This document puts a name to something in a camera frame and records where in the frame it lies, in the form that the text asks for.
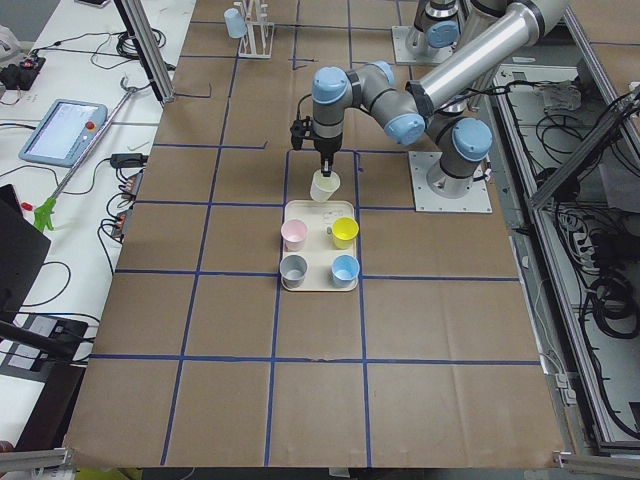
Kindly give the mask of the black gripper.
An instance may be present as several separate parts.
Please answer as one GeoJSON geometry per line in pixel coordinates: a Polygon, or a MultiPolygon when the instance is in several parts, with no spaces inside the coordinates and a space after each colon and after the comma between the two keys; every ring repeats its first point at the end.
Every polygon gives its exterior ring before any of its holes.
{"type": "Polygon", "coordinates": [[[334,155],[342,147],[342,135],[331,138],[318,137],[314,140],[314,147],[320,153],[323,177],[330,177],[333,172],[334,155]]]}

